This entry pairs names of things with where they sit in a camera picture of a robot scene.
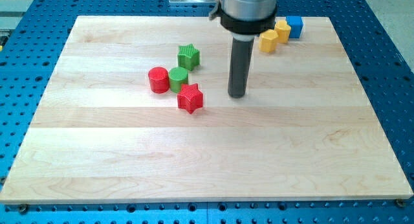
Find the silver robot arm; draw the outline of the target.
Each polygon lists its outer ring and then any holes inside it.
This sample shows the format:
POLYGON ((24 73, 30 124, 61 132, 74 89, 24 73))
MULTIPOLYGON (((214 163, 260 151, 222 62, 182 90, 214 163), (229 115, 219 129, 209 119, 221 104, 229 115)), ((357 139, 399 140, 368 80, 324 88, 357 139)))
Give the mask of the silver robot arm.
POLYGON ((234 36, 255 36, 274 26, 277 0, 216 0, 208 15, 234 36))

